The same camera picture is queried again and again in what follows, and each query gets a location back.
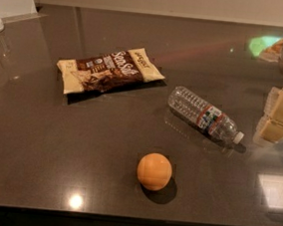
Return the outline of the green and orange snack bag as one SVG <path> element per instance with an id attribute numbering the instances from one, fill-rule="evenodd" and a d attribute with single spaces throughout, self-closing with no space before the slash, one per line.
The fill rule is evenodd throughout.
<path id="1" fill-rule="evenodd" d="M 255 37 L 249 42 L 249 49 L 254 57 L 259 60 L 276 63 L 279 61 L 283 48 L 283 38 L 280 37 Z"/>

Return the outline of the brown sea salt chip bag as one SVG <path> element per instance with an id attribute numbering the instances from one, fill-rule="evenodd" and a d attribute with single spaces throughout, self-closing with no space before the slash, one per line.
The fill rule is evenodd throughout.
<path id="1" fill-rule="evenodd" d="M 57 63 L 63 79 L 64 95 L 96 91 L 163 80 L 164 76 L 148 59 L 145 48 L 119 51 L 79 60 Z"/>

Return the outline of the clear plastic water bottle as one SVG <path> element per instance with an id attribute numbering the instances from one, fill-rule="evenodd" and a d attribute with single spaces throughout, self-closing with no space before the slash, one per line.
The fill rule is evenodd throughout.
<path id="1" fill-rule="evenodd" d="M 177 115 L 217 140 L 237 144 L 243 138 L 233 119 L 184 86 L 175 88 L 167 103 Z"/>

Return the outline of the orange fruit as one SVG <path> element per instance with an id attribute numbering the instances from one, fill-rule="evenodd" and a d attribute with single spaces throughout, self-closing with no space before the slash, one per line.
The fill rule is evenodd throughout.
<path id="1" fill-rule="evenodd" d="M 138 180 L 150 191 L 164 189 L 171 179 L 171 173 L 172 168 L 168 158 L 160 153 L 149 153 L 138 164 Z"/>

